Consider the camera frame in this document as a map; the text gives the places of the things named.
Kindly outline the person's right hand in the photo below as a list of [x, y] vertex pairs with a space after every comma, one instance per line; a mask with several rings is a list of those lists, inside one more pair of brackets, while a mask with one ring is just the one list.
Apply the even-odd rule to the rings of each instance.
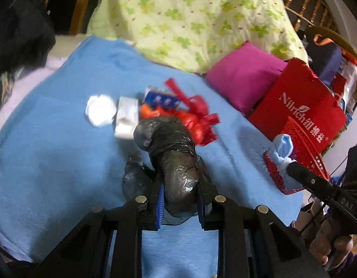
[[352, 237], [342, 234], [341, 225], [328, 217], [310, 244], [309, 252], [321, 265], [329, 264], [329, 268], [333, 269], [343, 263], [352, 248]]

